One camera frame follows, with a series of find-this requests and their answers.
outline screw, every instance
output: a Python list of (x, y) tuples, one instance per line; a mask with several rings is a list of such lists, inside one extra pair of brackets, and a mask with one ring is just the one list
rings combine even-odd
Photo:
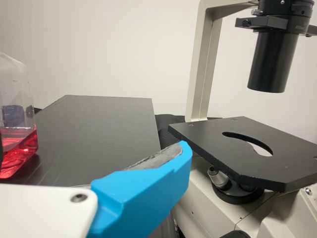
[(87, 199), (87, 195), (84, 195), (84, 194), (77, 194), (75, 196), (73, 196), (70, 201), (72, 202), (82, 202), (82, 201), (85, 201)]
[(311, 196), (313, 194), (313, 192), (311, 191), (311, 189), (309, 187), (305, 188), (305, 193), (309, 196)]
[(248, 19), (244, 19), (244, 20), (242, 21), (242, 26), (243, 26), (243, 27), (249, 27), (249, 26), (251, 26), (251, 21), (248, 20)]

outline black microscope stage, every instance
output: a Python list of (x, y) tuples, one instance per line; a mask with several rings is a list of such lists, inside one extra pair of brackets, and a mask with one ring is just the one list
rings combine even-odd
[(237, 183), (289, 192), (317, 182), (317, 145), (250, 118), (177, 123), (168, 130)]

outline microscope arm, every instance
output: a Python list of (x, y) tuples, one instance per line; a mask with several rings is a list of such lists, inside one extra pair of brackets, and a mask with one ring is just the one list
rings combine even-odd
[(186, 122), (207, 120), (222, 18), (256, 6), (245, 0), (201, 0), (198, 7)]

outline white wall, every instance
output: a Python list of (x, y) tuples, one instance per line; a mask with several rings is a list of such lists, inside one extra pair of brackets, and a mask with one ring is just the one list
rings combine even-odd
[[(0, 51), (24, 62), (36, 107), (64, 94), (150, 97), (185, 112), (198, 0), (1, 0)], [(317, 38), (301, 37), (286, 92), (247, 89), (257, 35), (225, 18), (210, 116), (248, 116), (317, 143)], [(311, 20), (317, 24), (317, 7)]]

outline metal screw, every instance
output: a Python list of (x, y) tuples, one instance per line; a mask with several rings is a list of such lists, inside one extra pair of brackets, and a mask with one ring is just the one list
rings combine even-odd
[(311, 196), (313, 194), (313, 192), (311, 191), (311, 189), (309, 187), (305, 188), (305, 193), (309, 196)]
[(87, 199), (87, 195), (84, 195), (84, 194), (77, 194), (75, 196), (73, 196), (70, 201), (72, 202), (82, 202), (82, 201), (85, 201)]

